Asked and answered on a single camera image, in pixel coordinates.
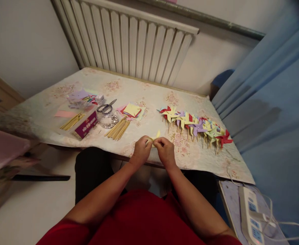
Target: radiator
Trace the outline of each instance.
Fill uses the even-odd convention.
[[[53,0],[81,67],[172,86],[198,28],[106,0]]]

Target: black pants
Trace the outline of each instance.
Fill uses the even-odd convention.
[[[89,192],[111,177],[110,154],[97,147],[84,149],[77,155],[74,170],[76,172],[76,204]],[[185,177],[199,190],[206,200],[215,207],[218,192],[215,177],[210,172],[197,170],[183,170]],[[174,197],[177,193],[172,188]]]

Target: white cable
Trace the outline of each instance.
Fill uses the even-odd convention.
[[[296,222],[279,222],[279,224],[284,224],[284,225],[296,225],[296,226],[299,226],[299,224],[296,223]]]
[[[269,209],[271,210],[271,215],[270,217],[268,218],[268,223],[266,223],[263,231],[261,232],[264,236],[266,236],[268,239],[272,240],[272,241],[275,241],[275,242],[282,242],[282,241],[294,241],[294,240],[299,240],[299,236],[295,236],[295,237],[292,237],[292,238],[283,238],[283,239],[275,239],[275,238],[272,238],[272,237],[269,237],[265,234],[265,230],[266,228],[268,227],[268,225],[272,222],[276,223],[276,224],[284,224],[284,225],[296,225],[296,226],[299,226],[298,223],[295,223],[295,222],[278,222],[274,216],[273,216],[273,202],[272,202],[272,199],[269,198],[268,196],[262,194],[260,192],[260,190],[254,186],[254,188],[259,192],[259,194],[261,194],[262,196],[265,196],[266,198],[269,199],[269,202],[270,202],[270,207]]]
[[[231,179],[232,183],[235,184],[235,185],[237,185],[237,186],[242,186],[242,185],[239,185],[239,184],[233,182],[233,179],[232,179],[232,173],[231,173],[230,166],[227,166],[227,170],[228,170],[227,173],[228,173],[228,175],[230,176],[230,179]]]

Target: floor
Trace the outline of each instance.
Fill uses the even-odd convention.
[[[0,244],[36,244],[74,206],[74,163],[78,152],[48,148],[39,158],[54,174],[70,175],[69,181],[12,182],[0,207]],[[114,161],[118,171],[125,162]],[[30,168],[24,174],[35,174]],[[170,188],[164,169],[142,166],[126,186],[127,190],[146,189],[164,196]]]

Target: scissors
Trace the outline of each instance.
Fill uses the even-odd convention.
[[[97,108],[97,111],[98,111],[98,112],[101,112],[101,113],[103,113],[103,114],[109,114],[109,113],[112,111],[112,105],[114,104],[115,101],[116,101],[116,99],[113,100],[110,104],[103,104],[103,105],[99,106],[99,107]]]

